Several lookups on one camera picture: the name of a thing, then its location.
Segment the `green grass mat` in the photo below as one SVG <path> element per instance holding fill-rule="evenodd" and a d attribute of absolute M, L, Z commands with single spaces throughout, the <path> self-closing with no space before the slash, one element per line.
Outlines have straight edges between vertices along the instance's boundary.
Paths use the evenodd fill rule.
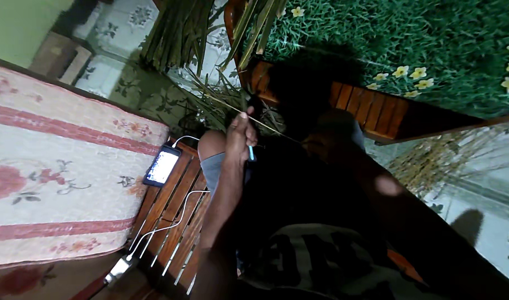
<path fill-rule="evenodd" d="M 509 114 L 509 0 L 289 0 L 262 58 L 490 119 Z"/>

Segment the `blue object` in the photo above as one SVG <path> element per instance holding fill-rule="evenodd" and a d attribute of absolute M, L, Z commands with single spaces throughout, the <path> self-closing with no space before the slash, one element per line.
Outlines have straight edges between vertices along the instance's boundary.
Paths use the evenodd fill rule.
<path fill-rule="evenodd" d="M 253 147 L 252 146 L 249 146 L 249 159 L 251 161 L 254 160 L 254 153 L 253 153 Z"/>

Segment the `smartphone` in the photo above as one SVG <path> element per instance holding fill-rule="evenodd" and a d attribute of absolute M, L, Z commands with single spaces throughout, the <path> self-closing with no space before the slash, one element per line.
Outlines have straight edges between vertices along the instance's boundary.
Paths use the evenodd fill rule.
<path fill-rule="evenodd" d="M 173 167 L 180 157 L 180 150 L 169 146 L 162 146 L 151 167 L 147 170 L 143 184 L 162 187 L 171 174 Z"/>

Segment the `gray shorts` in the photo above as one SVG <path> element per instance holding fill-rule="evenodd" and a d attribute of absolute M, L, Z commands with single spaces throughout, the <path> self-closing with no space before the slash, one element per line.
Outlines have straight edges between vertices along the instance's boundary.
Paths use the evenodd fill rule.
<path fill-rule="evenodd" d="M 224 152 L 210 156 L 200 162 L 200 167 L 203 169 L 203 175 L 206 179 L 206 186 L 210 191 L 211 197 L 214 196 L 215 188 L 218 186 L 219 175 L 221 174 L 221 162 L 224 159 Z M 251 170 L 245 170 L 245 182 L 251 178 Z"/>
<path fill-rule="evenodd" d="M 362 150 L 364 149 L 364 134 L 355 121 L 352 125 L 351 140 L 358 145 Z M 203 175 L 206 179 L 206 186 L 213 197 L 215 188 L 218 185 L 219 174 L 221 174 L 221 162 L 224 159 L 224 152 L 210 156 L 207 159 L 200 162 L 200 167 L 203 169 Z M 251 178 L 251 170 L 245 170 L 245 182 Z"/>

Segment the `green wall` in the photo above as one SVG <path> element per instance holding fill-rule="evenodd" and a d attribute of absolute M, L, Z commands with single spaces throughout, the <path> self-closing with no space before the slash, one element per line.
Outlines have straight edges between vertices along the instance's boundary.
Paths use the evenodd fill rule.
<path fill-rule="evenodd" d="M 28 68 L 59 13 L 73 0 L 0 0 L 0 58 Z"/>

